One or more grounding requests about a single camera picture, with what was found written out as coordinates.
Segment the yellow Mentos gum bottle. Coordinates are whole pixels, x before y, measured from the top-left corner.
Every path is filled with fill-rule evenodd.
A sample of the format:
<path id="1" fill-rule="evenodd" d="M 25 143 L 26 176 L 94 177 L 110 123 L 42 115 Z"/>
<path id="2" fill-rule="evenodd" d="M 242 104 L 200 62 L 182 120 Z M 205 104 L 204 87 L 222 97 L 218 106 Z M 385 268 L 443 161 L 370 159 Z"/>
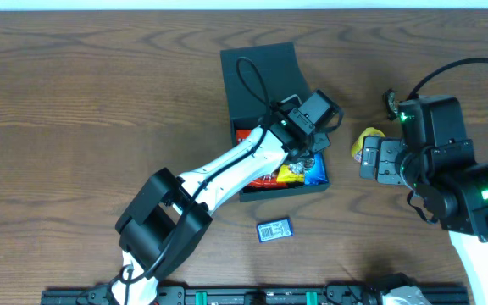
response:
<path id="1" fill-rule="evenodd" d="M 351 155 L 353 159 L 357 162 L 362 161 L 362 150 L 363 150 L 363 141 L 365 136 L 380 136 L 385 137 L 385 134 L 374 127 L 367 127 L 357 138 L 357 140 L 352 144 L 351 148 Z"/>

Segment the blue Oreo cookie pack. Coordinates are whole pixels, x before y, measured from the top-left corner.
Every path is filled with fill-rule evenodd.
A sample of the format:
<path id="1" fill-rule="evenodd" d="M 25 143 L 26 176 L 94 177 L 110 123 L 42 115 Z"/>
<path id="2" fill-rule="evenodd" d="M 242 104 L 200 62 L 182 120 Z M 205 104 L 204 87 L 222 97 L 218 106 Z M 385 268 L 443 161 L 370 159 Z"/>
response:
<path id="1" fill-rule="evenodd" d="M 317 186 L 328 182 L 323 155 L 319 152 L 304 160 L 304 185 Z"/>

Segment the blue Eclipse mints tin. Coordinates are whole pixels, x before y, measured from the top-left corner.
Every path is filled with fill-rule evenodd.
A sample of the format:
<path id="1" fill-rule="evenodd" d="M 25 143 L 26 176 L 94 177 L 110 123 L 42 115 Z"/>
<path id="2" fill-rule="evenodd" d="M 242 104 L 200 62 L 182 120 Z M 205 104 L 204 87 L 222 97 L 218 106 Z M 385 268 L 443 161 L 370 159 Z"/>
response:
<path id="1" fill-rule="evenodd" d="M 287 238 L 294 235 L 292 223 L 289 218 L 282 218 L 263 222 L 256 226 L 258 240 L 261 243 Z"/>

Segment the yellow Hacks candy bag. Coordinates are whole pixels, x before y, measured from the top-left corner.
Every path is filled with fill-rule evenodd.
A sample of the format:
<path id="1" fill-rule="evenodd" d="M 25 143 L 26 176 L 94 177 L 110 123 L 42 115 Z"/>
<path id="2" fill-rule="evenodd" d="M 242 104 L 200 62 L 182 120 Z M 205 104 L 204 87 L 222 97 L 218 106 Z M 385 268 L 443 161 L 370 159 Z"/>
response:
<path id="1" fill-rule="evenodd" d="M 276 181 L 278 183 L 303 183 L 305 181 L 304 164 L 294 163 L 288 165 L 281 165 L 277 174 Z"/>

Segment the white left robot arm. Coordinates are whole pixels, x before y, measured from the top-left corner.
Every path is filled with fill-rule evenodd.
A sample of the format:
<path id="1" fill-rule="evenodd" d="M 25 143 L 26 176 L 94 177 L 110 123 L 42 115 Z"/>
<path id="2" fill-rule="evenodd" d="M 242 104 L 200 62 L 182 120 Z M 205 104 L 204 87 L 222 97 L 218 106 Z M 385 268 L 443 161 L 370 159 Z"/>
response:
<path id="1" fill-rule="evenodd" d="M 214 211 L 257 178 L 330 145 L 333 118 L 343 110 L 321 90 L 266 105 L 247 138 L 198 169 L 150 176 L 115 224 L 123 267 L 109 291 L 116 304 L 151 304 L 159 282 L 196 249 Z"/>

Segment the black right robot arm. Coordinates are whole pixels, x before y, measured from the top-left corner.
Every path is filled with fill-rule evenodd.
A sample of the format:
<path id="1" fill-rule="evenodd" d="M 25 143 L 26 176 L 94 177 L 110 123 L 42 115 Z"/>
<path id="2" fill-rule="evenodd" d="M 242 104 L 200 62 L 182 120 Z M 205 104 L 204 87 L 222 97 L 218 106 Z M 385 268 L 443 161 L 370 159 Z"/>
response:
<path id="1" fill-rule="evenodd" d="M 488 304 L 488 162 L 476 161 L 454 96 L 410 99 L 398 113 L 402 137 L 364 137 L 360 175 L 423 199 L 419 217 L 448 231 L 475 302 Z"/>

